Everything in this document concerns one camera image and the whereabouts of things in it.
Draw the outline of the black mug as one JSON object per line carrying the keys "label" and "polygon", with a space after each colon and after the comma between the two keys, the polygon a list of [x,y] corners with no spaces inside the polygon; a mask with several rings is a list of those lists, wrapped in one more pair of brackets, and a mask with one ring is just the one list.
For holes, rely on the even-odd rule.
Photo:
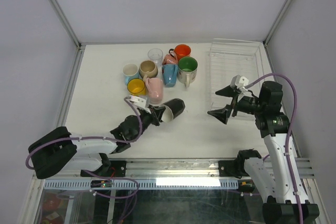
{"label": "black mug", "polygon": [[173,121],[176,117],[183,113],[185,103],[180,98],[174,98],[162,103],[161,107],[164,108],[161,121],[167,123]]}

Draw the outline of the beige mug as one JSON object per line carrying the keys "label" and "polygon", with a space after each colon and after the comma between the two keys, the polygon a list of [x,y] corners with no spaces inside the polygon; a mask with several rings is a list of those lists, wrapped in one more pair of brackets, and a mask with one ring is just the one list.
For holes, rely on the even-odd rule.
{"label": "beige mug", "polygon": [[143,81],[147,78],[155,78],[158,75],[158,67],[151,60],[143,61],[139,65],[139,74]]}

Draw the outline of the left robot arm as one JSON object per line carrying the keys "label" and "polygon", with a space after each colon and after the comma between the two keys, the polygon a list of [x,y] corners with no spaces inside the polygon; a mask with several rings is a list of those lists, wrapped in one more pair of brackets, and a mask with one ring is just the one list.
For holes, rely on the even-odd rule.
{"label": "left robot arm", "polygon": [[137,108],[106,136],[75,136],[60,126],[37,140],[28,148],[26,166],[37,178],[46,179],[65,170],[79,170],[82,176],[108,176],[110,154],[130,148],[151,125],[158,126],[165,106]]}

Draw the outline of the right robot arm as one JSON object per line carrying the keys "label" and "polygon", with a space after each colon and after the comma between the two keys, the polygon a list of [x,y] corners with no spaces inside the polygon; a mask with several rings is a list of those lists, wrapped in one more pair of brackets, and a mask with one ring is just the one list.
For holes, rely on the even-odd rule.
{"label": "right robot arm", "polygon": [[263,200],[265,223],[313,223],[320,214],[317,204],[310,202],[296,166],[290,130],[290,120],[281,112],[282,85],[265,81],[259,96],[245,96],[247,80],[238,77],[216,95],[231,98],[230,104],[208,114],[227,124],[238,112],[251,114],[269,152],[273,173],[266,170],[257,150],[238,152],[233,161],[219,163],[226,175],[253,180]]}

